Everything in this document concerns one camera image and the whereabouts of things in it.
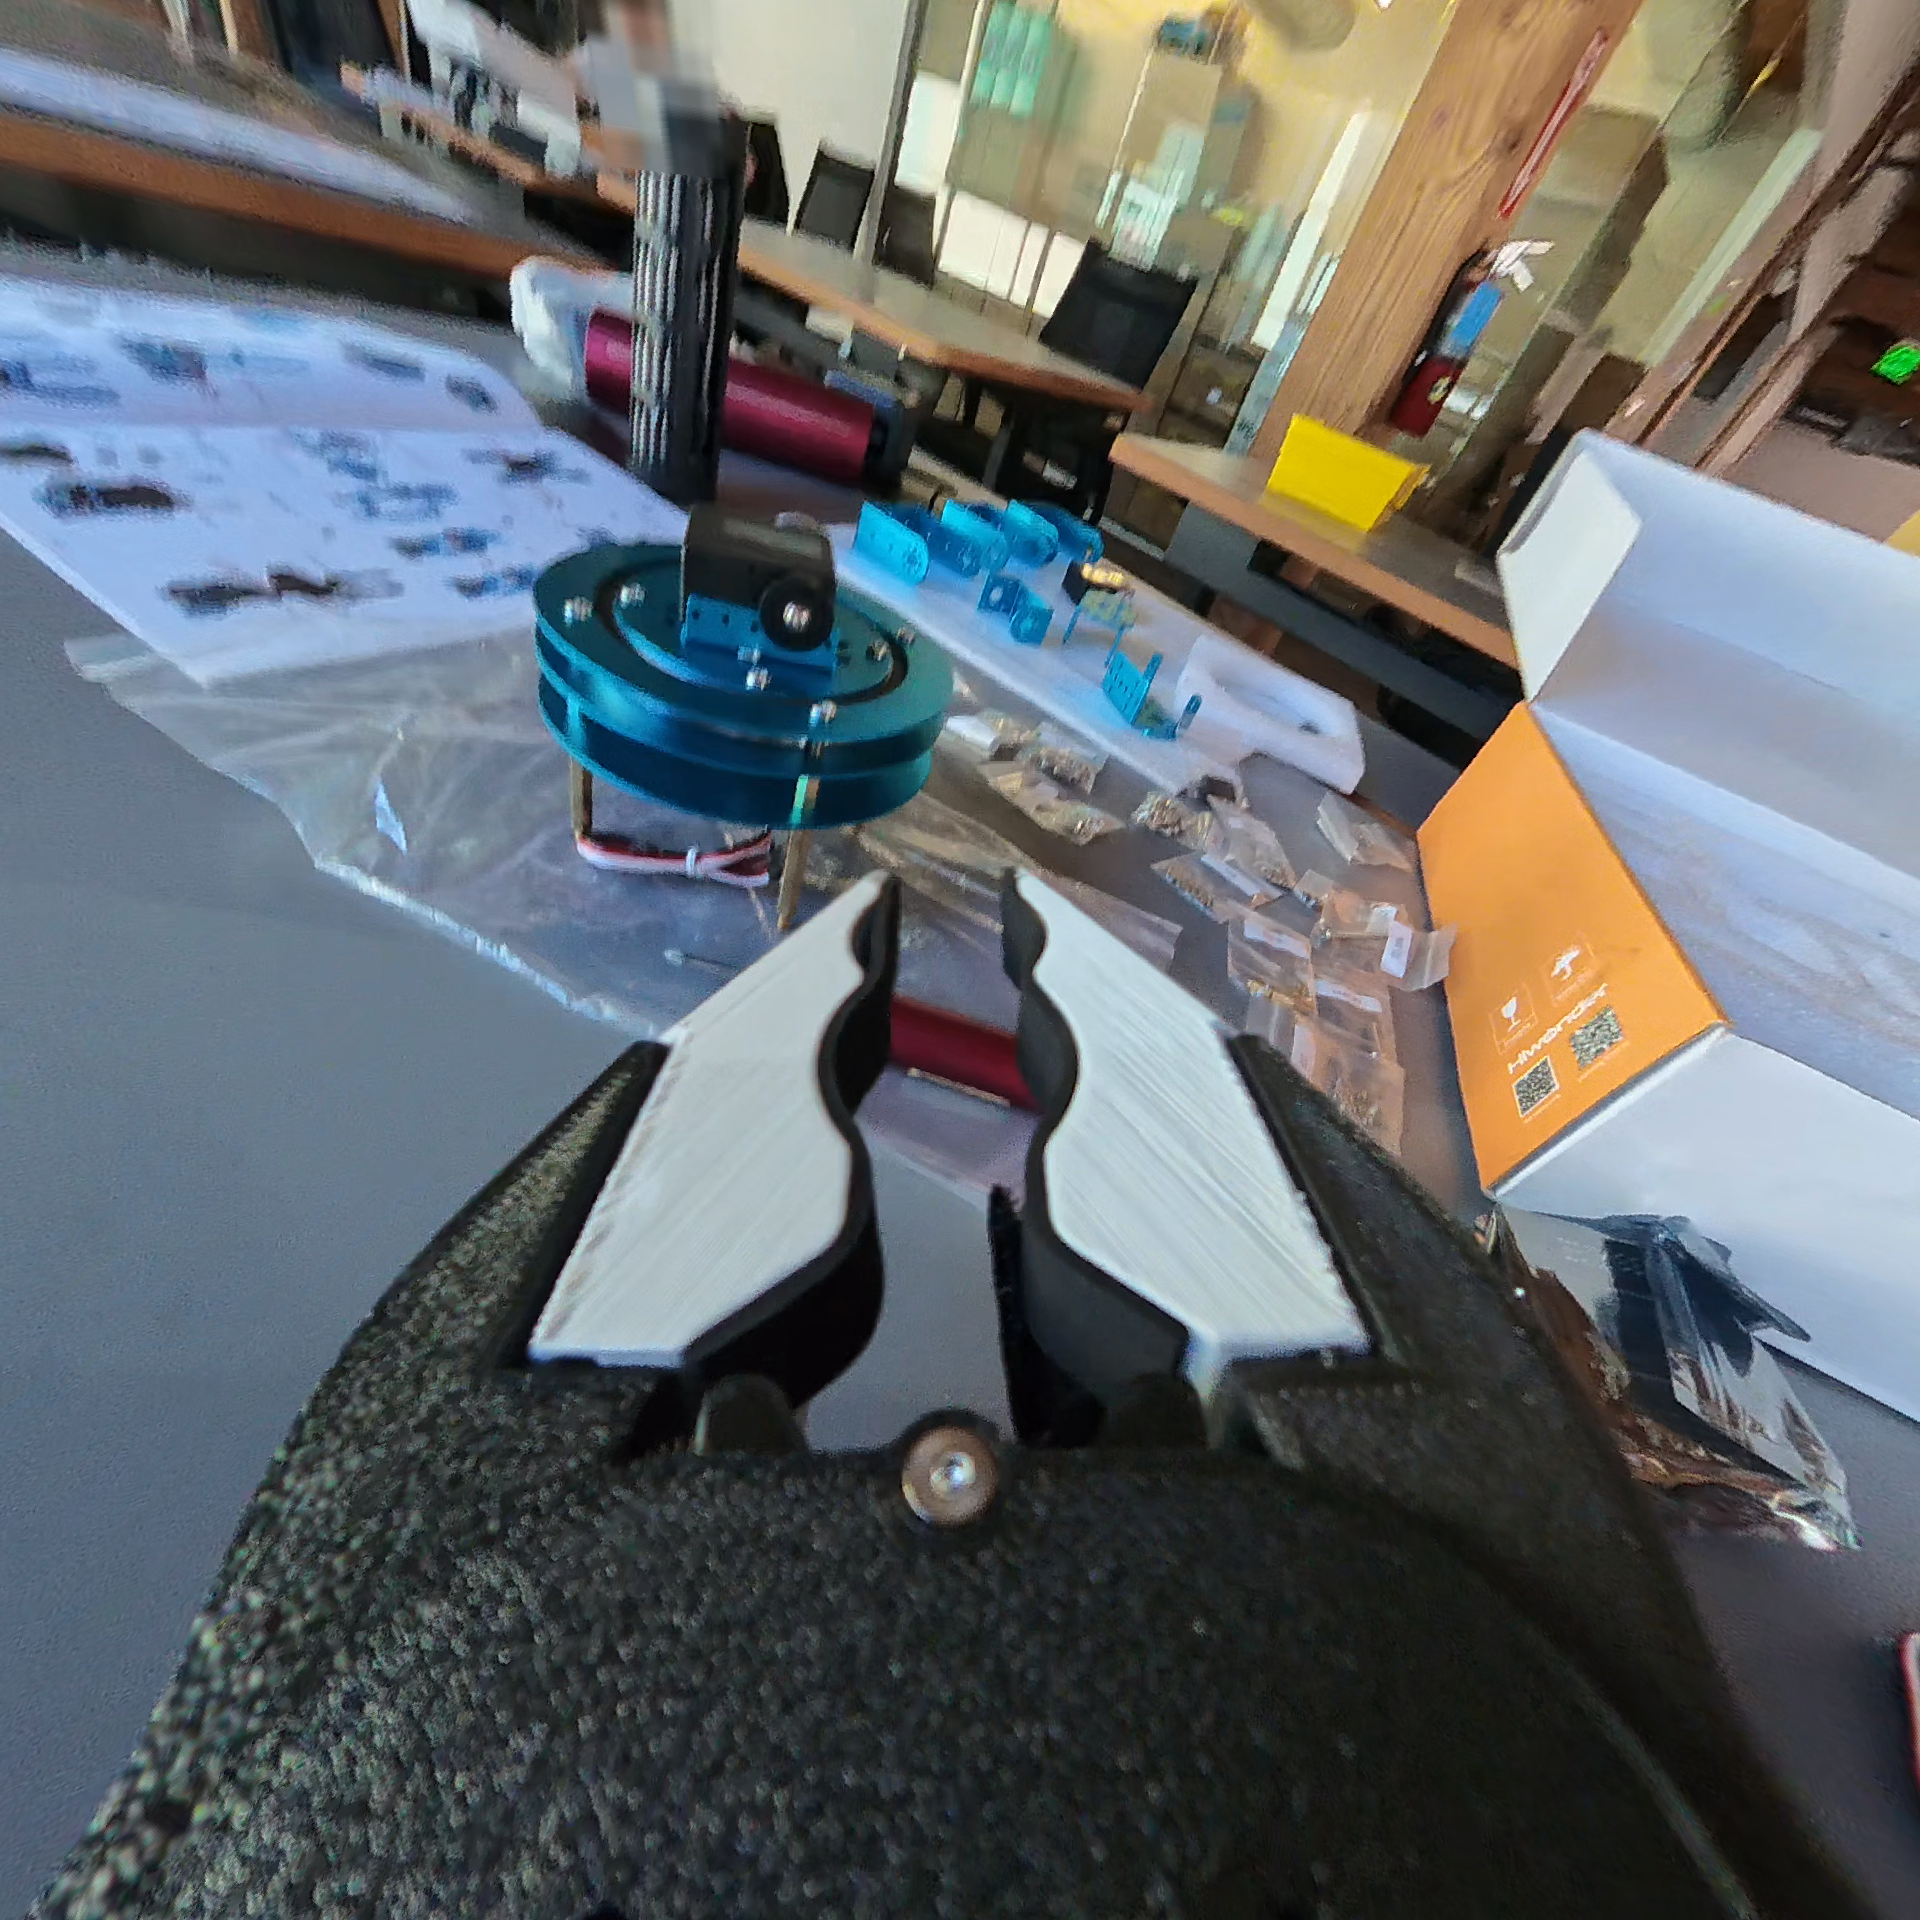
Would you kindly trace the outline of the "orange and white box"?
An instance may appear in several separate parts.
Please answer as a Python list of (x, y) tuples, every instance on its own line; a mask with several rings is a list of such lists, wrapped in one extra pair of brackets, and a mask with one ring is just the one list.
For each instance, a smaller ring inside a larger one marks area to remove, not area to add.
[(1916, 894), (1528, 709), (1417, 833), (1480, 1187), (1681, 1217), (1815, 1370), (1916, 1417)]

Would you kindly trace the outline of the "wooden background table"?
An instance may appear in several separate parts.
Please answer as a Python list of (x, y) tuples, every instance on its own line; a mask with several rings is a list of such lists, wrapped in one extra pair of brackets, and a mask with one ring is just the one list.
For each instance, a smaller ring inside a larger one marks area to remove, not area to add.
[(1125, 435), (1110, 465), (1182, 501), (1166, 565), (1206, 604), (1232, 602), (1370, 681), (1473, 754), (1521, 700), (1492, 565), (1418, 524), (1370, 533), (1272, 497), (1222, 449)]
[(976, 314), (897, 272), (858, 261), (821, 238), (744, 220), (736, 264), (742, 281), (805, 301), (903, 360), (985, 386), (1138, 416), (1138, 386), (1044, 347), (1020, 328)]
[(513, 192), (390, 145), (300, 86), (229, 77), (167, 49), (160, 59), (167, 77), (5, 42), (5, 182), (272, 228), (469, 281), (504, 281), (530, 257), (600, 267), (528, 220)]

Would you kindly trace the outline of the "maroon metal cylinder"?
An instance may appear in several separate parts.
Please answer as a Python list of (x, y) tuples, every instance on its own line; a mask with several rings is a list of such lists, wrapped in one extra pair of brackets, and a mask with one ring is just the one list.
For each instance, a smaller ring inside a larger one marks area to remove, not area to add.
[[(633, 323), (614, 312), (594, 308), (582, 324), (582, 386), (600, 412), (630, 412)], [(842, 486), (880, 489), (903, 475), (916, 416), (890, 392), (846, 392), (732, 355), (722, 429), (732, 451)]]

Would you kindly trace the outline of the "white foam sheet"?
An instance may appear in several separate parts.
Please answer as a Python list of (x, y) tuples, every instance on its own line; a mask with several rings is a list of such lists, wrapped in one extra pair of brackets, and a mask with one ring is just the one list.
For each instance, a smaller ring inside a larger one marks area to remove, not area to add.
[[(941, 644), (974, 688), (994, 681), (1044, 717), (1105, 750), (1145, 781), (1183, 790), (1232, 781), (1254, 756), (1288, 765), (1341, 795), (1357, 790), (1364, 745), (1356, 706), (1314, 681), (1254, 653), (1159, 589), (1138, 582), (1133, 625), (1113, 634), (1081, 620), (1062, 592), (1065, 565), (1016, 570), (1046, 608), (1041, 642), (1016, 640), (1010, 622), (981, 608), (983, 582), (933, 568), (920, 582), (856, 552), (856, 525), (830, 529), (839, 578)], [(1148, 702), (1174, 721), (1198, 714), (1174, 738), (1128, 723), (1102, 685), (1110, 648), (1127, 665), (1159, 665)]]

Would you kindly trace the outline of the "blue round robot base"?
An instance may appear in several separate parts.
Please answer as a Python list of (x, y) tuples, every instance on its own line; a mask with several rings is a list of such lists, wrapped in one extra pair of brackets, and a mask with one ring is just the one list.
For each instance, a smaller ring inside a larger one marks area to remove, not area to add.
[(568, 553), (533, 594), (537, 704), (597, 869), (778, 881), (786, 925), (805, 840), (927, 781), (950, 661), (842, 587), (809, 520), (694, 507), (679, 542)]

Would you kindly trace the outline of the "black office chair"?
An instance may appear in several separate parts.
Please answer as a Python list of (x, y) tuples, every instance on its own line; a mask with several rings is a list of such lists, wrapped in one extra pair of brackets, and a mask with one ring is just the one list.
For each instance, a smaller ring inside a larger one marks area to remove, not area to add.
[[(790, 232), (852, 252), (869, 220), (874, 170), (826, 145), (818, 145), (799, 194)], [(937, 200), (916, 187), (890, 182), (880, 196), (874, 258), (920, 286), (938, 277), (934, 253)]]
[(1087, 240), (1040, 342), (1140, 394), (1198, 286), (1198, 277), (1140, 267)]

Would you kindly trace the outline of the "white instruction sheet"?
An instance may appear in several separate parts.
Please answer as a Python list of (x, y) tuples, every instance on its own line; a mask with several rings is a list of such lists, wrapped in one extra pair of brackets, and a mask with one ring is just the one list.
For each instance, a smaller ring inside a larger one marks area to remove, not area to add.
[(469, 352), (364, 321), (5, 277), (5, 536), (194, 684), (533, 620), (682, 512)]

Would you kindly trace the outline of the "white box lid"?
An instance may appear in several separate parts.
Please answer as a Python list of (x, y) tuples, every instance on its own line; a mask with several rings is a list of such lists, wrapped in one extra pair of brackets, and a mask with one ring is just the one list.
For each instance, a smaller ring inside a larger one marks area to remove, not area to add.
[(1495, 568), (1572, 774), (1916, 875), (1916, 557), (1580, 435)]

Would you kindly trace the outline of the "yellow plastic bin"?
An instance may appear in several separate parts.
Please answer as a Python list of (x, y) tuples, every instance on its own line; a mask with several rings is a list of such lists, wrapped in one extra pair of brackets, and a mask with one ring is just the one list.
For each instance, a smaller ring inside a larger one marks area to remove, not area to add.
[(1286, 420), (1263, 491), (1370, 536), (1415, 498), (1425, 477), (1425, 465), (1407, 462), (1309, 416), (1294, 416)]

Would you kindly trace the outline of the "silver foil bag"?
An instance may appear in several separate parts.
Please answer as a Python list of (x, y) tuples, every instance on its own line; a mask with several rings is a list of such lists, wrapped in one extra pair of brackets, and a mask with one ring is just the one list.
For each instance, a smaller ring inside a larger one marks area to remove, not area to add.
[(1681, 1217), (1495, 1206), (1485, 1250), (1674, 1530), (1861, 1545), (1846, 1474), (1766, 1334), (1802, 1331)]

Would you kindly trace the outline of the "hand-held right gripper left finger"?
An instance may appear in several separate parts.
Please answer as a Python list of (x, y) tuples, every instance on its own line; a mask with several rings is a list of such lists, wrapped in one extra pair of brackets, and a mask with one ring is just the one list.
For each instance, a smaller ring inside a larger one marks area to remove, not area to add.
[(881, 1305), (856, 1107), (890, 1058), (901, 884), (852, 882), (677, 1022), (528, 1338), (533, 1365), (814, 1402)]

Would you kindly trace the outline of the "group of blue metal brackets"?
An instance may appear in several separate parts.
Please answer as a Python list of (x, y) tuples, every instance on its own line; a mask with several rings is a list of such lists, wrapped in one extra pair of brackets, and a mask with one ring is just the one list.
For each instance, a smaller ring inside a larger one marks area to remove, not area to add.
[[(990, 512), (954, 498), (938, 509), (866, 501), (854, 521), (852, 549), (908, 586), (925, 586), (934, 573), (974, 586), (976, 613), (988, 627), (1030, 651), (1054, 634), (1054, 605), (1036, 586), (1037, 571), (1061, 565), (1065, 573), (1070, 561), (1105, 557), (1082, 521), (1016, 504)], [(1183, 694), (1174, 709), (1164, 706), (1164, 653), (1138, 656), (1132, 649), (1136, 625), (1138, 586), (1127, 600), (1090, 594), (1082, 605), (1065, 597), (1062, 640), (1105, 637), (1100, 688), (1108, 706), (1132, 732), (1180, 738), (1201, 710), (1201, 697)]]

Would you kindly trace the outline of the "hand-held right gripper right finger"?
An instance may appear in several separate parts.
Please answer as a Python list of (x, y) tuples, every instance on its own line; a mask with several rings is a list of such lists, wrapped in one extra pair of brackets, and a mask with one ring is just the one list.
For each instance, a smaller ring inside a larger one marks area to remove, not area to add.
[(1224, 1025), (1036, 873), (998, 917), (1036, 1123), (991, 1203), (1014, 1430), (1180, 1402), (1221, 1434), (1257, 1389), (1370, 1382), (1367, 1302)]

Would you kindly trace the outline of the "pile of small screw bags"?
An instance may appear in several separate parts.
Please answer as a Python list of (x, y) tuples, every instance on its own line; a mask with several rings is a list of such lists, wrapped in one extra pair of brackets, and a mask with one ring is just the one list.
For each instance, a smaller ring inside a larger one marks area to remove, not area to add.
[(1336, 940), (1318, 918), (1343, 896), (1422, 940), (1418, 875), (1340, 862), (1317, 827), (1325, 788), (1288, 765), (1240, 781), (1198, 773), (1182, 740), (1143, 750), (1148, 771), (1044, 717), (950, 715), (924, 790), (856, 830), (908, 891), (908, 971), (933, 1002), (1014, 1026), (960, 973), (1001, 965), (1001, 877), (1030, 873), (1230, 1032), (1284, 1058), (1295, 1029), (1317, 1034), (1312, 1085), (1456, 1204), (1476, 1174), (1439, 985), (1404, 989), (1376, 968), (1380, 940)]

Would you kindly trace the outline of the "grey desk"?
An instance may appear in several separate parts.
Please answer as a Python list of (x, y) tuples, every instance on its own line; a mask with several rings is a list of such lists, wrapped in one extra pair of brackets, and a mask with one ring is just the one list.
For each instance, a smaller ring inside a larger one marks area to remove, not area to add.
[[(5, 1916), (84, 1833), (261, 1474), (382, 1292), (625, 1048), (316, 872), (277, 808), (65, 656), (5, 542)], [(806, 1414), (1005, 1417), (985, 1190), (874, 1141), (885, 1307)], [(1861, 1547), (1681, 1532), (1746, 1724), (1876, 1916), (1916, 1916), (1893, 1643), (1916, 1424), (1783, 1357)]]

